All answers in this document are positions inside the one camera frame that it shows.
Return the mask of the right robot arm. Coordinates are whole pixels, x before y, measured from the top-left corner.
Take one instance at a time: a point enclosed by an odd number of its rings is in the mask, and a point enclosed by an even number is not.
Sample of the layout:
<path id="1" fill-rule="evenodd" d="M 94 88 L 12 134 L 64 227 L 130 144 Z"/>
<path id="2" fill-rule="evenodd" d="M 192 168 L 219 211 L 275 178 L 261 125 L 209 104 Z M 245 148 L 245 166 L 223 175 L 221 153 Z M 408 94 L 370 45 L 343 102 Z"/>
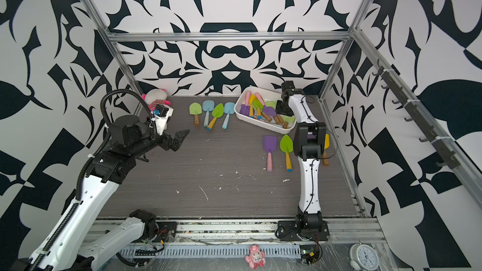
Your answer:
<path id="1" fill-rule="evenodd" d="M 317 120 L 308 105 L 308 96 L 294 82 L 282 83 L 281 99 L 276 112 L 294 116 L 296 128 L 293 153 L 299 162 L 301 195 L 298 204 L 297 223 L 301 230 L 321 230 L 321 213 L 318 173 L 325 153 L 326 124 Z"/>

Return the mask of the green shovel orange handle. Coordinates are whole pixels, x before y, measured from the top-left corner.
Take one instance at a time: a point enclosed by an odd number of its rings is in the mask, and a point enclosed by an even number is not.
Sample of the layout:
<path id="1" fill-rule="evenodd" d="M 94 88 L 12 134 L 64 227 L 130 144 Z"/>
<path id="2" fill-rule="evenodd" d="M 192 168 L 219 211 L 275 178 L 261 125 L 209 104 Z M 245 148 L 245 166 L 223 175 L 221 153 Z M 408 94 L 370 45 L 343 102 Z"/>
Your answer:
<path id="1" fill-rule="evenodd" d="M 198 102 L 194 102 L 189 106 L 189 113 L 194 117 L 195 126 L 200 125 L 199 115 L 202 114 L 202 106 Z"/>

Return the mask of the yellow shovel wooden handle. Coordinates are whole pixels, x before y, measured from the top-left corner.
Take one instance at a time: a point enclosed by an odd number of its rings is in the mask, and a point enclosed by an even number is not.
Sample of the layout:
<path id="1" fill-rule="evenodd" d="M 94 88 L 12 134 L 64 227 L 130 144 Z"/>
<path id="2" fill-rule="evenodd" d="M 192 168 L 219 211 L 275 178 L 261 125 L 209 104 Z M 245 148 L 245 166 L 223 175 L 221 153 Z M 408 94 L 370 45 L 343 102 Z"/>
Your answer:
<path id="1" fill-rule="evenodd" d="M 325 145 L 324 145 L 324 152 L 322 154 L 322 159 L 323 159 L 323 165 L 324 166 L 329 166 L 329 159 L 328 159 L 328 153 L 327 149 L 330 146 L 330 136 L 328 134 L 325 135 Z"/>

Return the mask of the light blue toy shovel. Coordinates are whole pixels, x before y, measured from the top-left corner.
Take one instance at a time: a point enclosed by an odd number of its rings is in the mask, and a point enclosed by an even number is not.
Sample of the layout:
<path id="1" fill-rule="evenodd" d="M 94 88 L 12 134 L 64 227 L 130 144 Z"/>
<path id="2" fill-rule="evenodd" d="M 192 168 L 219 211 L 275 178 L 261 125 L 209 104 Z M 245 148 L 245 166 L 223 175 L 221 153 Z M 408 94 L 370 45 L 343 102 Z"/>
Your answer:
<path id="1" fill-rule="evenodd" d="M 232 114 L 235 114 L 235 103 L 234 102 L 227 102 L 224 104 L 224 114 L 225 114 L 225 119 L 222 124 L 222 129 L 227 129 L 228 123 L 230 116 Z"/>

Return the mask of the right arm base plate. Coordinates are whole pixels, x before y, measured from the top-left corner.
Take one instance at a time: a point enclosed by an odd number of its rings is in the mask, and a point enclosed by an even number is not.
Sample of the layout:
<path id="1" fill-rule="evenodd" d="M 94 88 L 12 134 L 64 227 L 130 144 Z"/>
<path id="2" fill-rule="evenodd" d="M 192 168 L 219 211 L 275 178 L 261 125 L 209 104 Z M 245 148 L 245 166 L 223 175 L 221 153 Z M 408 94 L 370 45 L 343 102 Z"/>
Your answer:
<path id="1" fill-rule="evenodd" d="M 326 242 L 330 235 L 328 225 L 322 222 L 320 228 L 301 228 L 301 222 L 297 220 L 278 221 L 275 237 L 282 242 L 319 241 Z"/>

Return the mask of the purple square shovel pink handle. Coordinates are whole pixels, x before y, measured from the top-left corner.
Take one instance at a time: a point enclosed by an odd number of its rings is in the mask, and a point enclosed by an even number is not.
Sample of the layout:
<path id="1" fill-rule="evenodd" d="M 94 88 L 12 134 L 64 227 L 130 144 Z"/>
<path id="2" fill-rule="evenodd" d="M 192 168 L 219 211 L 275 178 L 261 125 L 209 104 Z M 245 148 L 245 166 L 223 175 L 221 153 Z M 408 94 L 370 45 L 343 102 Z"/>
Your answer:
<path id="1" fill-rule="evenodd" d="M 263 137 L 263 148 L 267 152 L 267 171 L 273 171 L 272 153 L 277 149 L 277 137 L 274 135 L 265 135 Z"/>

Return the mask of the green pointed shovel yellow handle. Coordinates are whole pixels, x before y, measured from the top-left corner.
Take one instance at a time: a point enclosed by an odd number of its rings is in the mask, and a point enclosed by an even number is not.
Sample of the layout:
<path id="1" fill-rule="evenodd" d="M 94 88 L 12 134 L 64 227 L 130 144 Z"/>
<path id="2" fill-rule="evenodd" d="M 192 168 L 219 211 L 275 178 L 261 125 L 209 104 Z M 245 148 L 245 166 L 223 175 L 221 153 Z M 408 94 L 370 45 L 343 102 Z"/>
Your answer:
<path id="1" fill-rule="evenodd" d="M 290 154 L 293 152 L 293 141 L 289 135 L 283 135 L 280 141 L 279 148 L 285 154 L 287 172 L 292 172 L 292 162 Z"/>

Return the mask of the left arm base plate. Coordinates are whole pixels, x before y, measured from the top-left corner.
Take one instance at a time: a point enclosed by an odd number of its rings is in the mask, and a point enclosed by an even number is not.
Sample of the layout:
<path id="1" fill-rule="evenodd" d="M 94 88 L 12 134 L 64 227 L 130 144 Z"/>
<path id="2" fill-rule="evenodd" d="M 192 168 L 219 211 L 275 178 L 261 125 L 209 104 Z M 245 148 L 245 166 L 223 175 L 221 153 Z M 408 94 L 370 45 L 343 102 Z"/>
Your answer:
<path id="1" fill-rule="evenodd" d="M 177 222 L 154 222 L 146 224 L 144 233 L 152 242 L 168 242 L 176 237 Z"/>

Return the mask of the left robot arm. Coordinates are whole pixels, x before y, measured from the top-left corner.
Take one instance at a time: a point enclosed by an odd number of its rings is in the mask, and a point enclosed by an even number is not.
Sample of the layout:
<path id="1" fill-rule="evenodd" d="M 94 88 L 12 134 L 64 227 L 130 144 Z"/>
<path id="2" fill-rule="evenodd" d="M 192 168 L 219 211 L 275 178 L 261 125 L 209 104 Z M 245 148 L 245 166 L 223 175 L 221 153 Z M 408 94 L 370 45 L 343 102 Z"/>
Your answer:
<path id="1" fill-rule="evenodd" d="M 177 151 L 189 130 L 174 136 L 157 133 L 157 123 L 168 118 L 152 117 L 141 122 L 135 115 L 107 121 L 107 135 L 89 156 L 77 180 L 75 198 L 48 238 L 28 257 L 19 258 L 11 270 L 98 270 L 131 242 L 151 243 L 156 237 L 156 217 L 145 210 L 132 212 L 118 227 L 83 246 L 90 227 L 108 199 L 127 178 L 137 161 L 156 147 Z"/>

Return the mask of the light blue round shovel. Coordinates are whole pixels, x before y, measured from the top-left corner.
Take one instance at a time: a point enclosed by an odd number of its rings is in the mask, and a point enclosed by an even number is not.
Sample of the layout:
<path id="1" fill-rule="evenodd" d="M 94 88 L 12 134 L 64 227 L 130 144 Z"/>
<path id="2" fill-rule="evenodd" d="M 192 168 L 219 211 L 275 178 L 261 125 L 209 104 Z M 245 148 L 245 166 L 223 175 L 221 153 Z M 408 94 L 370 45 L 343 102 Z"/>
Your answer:
<path id="1" fill-rule="evenodd" d="M 215 107 L 215 103 L 213 100 L 205 100 L 202 104 L 202 110 L 205 113 L 205 118 L 203 122 L 203 126 L 207 127 L 210 122 L 210 113 L 213 111 Z"/>

